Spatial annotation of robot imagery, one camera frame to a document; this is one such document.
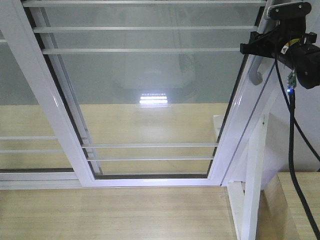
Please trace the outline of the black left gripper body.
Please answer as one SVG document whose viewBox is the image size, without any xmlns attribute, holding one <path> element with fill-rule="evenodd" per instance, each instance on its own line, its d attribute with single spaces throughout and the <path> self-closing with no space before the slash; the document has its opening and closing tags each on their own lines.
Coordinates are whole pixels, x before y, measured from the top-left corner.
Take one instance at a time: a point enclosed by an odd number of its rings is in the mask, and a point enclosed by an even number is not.
<svg viewBox="0 0 320 240">
<path fill-rule="evenodd" d="M 320 85 L 320 48 L 317 34 L 306 33 L 306 20 L 279 20 L 267 33 L 250 33 L 249 43 L 240 44 L 240 52 L 280 61 L 295 70 L 298 82 L 306 89 Z"/>
</svg>

